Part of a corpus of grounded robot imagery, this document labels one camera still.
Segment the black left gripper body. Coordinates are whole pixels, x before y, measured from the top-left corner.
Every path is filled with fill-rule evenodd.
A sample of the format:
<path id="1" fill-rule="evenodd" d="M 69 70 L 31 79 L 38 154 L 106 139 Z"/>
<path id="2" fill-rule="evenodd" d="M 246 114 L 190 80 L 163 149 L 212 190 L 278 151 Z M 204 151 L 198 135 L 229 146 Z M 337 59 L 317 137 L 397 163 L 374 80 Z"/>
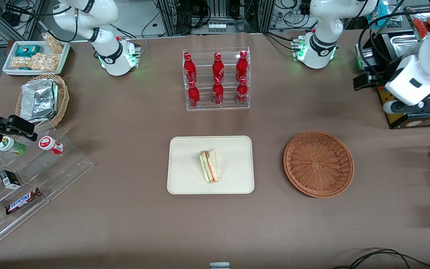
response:
<path id="1" fill-rule="evenodd" d="M 393 77 L 401 59 L 395 59 L 389 63 L 380 63 L 377 65 L 377 88 L 384 87 L 385 84 Z"/>

